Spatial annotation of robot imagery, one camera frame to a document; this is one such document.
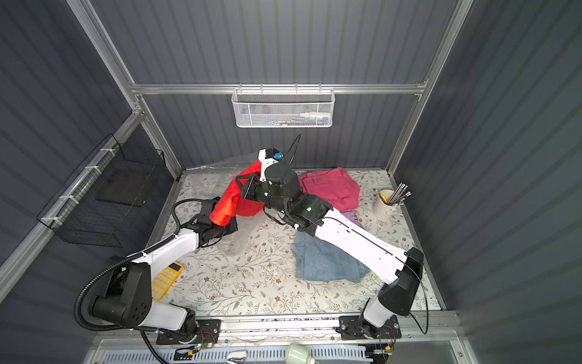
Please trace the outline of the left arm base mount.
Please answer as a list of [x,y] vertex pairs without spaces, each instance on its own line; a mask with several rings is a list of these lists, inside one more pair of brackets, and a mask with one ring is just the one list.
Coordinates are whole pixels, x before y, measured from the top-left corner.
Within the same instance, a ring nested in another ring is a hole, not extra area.
[[222,321],[202,319],[187,322],[179,331],[162,331],[156,338],[157,345],[216,344],[221,332]]

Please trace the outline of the pink cloth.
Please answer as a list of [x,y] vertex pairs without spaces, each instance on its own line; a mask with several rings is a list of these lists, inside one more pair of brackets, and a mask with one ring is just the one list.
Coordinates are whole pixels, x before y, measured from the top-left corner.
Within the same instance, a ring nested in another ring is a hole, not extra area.
[[303,191],[332,204],[340,212],[359,207],[359,185],[342,168],[314,171],[299,176]]

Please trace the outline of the clear plastic vacuum bag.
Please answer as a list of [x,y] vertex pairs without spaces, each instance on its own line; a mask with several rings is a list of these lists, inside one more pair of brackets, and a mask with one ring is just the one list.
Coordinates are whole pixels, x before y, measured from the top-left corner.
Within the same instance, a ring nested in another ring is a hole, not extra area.
[[[258,159],[258,153],[247,153],[241,156],[202,165],[192,171],[186,171],[186,181],[183,185],[181,198],[199,198],[209,200],[222,197],[230,182],[242,171]],[[238,230],[225,236],[217,245],[226,256],[237,256],[245,253],[252,233],[262,224],[266,216],[262,210],[253,217],[237,216]]]

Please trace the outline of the red cloth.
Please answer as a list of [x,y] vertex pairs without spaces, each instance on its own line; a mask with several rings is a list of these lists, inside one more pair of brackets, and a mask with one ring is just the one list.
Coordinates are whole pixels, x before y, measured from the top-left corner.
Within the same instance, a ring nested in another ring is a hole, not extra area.
[[[237,176],[242,174],[260,173],[260,170],[261,163],[257,160]],[[257,215],[262,210],[263,206],[264,205],[259,202],[244,200],[244,198],[240,196],[240,189],[236,185],[234,177],[223,196],[218,201],[218,204],[215,206],[210,219],[215,224],[225,226],[232,218],[238,215],[242,217],[252,217]]]

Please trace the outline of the blue grey cloth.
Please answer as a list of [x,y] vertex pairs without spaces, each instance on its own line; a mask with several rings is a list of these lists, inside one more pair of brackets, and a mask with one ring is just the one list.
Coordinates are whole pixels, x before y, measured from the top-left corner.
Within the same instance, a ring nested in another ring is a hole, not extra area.
[[370,272],[340,248],[304,232],[296,233],[291,250],[296,258],[296,277],[305,281],[359,283]]

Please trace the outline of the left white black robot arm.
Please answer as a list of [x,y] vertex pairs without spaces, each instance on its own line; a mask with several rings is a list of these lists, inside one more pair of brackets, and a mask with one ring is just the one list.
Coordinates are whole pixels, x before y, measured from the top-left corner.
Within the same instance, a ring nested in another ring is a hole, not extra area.
[[182,338],[192,338],[198,332],[195,313],[159,302],[171,279],[165,277],[159,285],[156,279],[182,256],[212,247],[236,232],[235,219],[226,226],[210,220],[219,200],[218,197],[199,199],[199,213],[186,222],[180,222],[177,213],[172,212],[176,228],[169,237],[109,263],[79,293],[74,303],[77,323],[94,332],[160,329]]

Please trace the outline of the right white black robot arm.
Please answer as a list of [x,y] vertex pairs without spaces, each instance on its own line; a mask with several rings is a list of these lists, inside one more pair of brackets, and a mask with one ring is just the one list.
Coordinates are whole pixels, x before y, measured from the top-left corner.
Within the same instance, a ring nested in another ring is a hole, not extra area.
[[328,201],[305,193],[295,171],[281,162],[234,181],[245,200],[281,212],[281,224],[334,245],[381,278],[383,286],[360,315],[363,325],[381,329],[392,316],[411,313],[421,289],[424,255],[420,250],[394,247],[357,226]]

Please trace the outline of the purple cloth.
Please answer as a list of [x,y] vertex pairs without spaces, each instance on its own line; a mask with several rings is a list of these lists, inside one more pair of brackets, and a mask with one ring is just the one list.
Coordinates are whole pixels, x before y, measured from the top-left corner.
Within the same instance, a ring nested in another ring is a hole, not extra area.
[[350,220],[353,224],[356,224],[360,228],[363,228],[363,225],[360,222],[360,220],[358,219],[358,216],[356,215],[356,212],[354,210],[348,210],[348,211],[342,212],[342,215],[345,218],[347,218],[348,220]]

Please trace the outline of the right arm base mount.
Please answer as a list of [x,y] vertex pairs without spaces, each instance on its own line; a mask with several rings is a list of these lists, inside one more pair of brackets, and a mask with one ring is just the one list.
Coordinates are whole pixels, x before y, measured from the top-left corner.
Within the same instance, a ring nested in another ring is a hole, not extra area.
[[389,317],[379,328],[365,321],[360,315],[341,315],[335,328],[344,341],[400,339],[402,332],[396,315]]

